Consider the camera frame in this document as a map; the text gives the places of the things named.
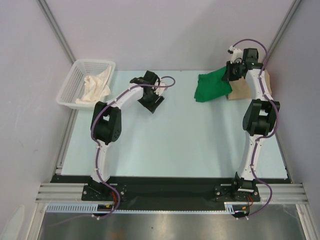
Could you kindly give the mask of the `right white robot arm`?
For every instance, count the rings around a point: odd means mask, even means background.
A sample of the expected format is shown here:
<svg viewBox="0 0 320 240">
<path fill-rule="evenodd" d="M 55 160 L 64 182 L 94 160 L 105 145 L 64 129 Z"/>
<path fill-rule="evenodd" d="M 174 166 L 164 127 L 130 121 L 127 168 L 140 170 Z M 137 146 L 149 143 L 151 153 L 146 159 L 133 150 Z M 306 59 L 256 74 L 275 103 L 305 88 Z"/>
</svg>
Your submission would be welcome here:
<svg viewBox="0 0 320 240">
<path fill-rule="evenodd" d="M 226 62 L 222 80 L 233 82 L 243 78 L 248 83 L 252 96 L 242 120 L 242 128 L 245 131 L 242 161 L 230 188 L 231 196 L 237 201 L 242 201 L 245 197 L 258 193 L 258 159 L 263 142 L 276 132 L 280 103 L 273 100 L 268 89 L 265 66 L 259 63 L 256 48 L 241 50 L 231 46 L 228 53 L 231 54 L 231 59 Z"/>
</svg>

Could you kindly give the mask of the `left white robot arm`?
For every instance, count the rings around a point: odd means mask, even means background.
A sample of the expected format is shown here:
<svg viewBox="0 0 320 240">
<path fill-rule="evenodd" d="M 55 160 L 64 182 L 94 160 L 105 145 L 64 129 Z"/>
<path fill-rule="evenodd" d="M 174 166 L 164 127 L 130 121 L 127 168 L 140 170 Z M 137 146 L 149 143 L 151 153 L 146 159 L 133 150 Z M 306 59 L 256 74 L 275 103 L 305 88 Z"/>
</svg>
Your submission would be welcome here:
<svg viewBox="0 0 320 240">
<path fill-rule="evenodd" d="M 112 143 L 116 142 L 122 133 L 122 113 L 133 103 L 139 102 L 144 108 L 154 113 L 163 102 L 163 92 L 169 86 L 152 71 L 146 71 L 144 76 L 135 77 L 128 87 L 114 99 L 108 102 L 99 101 L 94 106 L 90 127 L 91 139 L 96 143 L 94 170 L 91 175 L 97 184 L 93 194 L 100 200 L 110 196 L 111 188 L 104 184 L 110 178 L 107 153 Z"/>
</svg>

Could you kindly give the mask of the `green t shirt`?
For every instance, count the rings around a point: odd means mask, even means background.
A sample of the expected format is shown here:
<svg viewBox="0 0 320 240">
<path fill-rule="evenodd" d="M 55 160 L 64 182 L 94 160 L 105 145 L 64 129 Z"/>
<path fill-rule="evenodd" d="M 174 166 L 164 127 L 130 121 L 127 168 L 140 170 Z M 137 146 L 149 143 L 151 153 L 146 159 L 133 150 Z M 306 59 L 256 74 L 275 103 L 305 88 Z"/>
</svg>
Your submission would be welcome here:
<svg viewBox="0 0 320 240">
<path fill-rule="evenodd" d="M 227 81 L 223 81 L 225 72 L 226 67 L 222 67 L 210 73 L 199 74 L 194 93 L 195 101 L 204 103 L 229 95 L 232 87 Z"/>
</svg>

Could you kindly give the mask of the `white plastic basket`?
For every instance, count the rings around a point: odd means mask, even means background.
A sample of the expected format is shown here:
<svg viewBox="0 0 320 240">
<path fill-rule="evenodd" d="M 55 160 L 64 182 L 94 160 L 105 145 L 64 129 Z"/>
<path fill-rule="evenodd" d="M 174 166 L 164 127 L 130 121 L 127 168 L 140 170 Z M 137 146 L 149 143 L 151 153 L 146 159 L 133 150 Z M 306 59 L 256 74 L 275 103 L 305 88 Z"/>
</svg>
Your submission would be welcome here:
<svg viewBox="0 0 320 240">
<path fill-rule="evenodd" d="M 76 100 L 82 98 L 85 93 L 85 77 L 96 76 L 108 68 L 110 69 L 110 75 L 106 85 L 110 87 L 113 73 L 116 68 L 115 62 L 105 59 L 88 58 L 76 60 L 59 90 L 56 97 L 57 104 L 74 110 L 93 110 L 95 107 L 94 104 L 76 103 Z"/>
</svg>

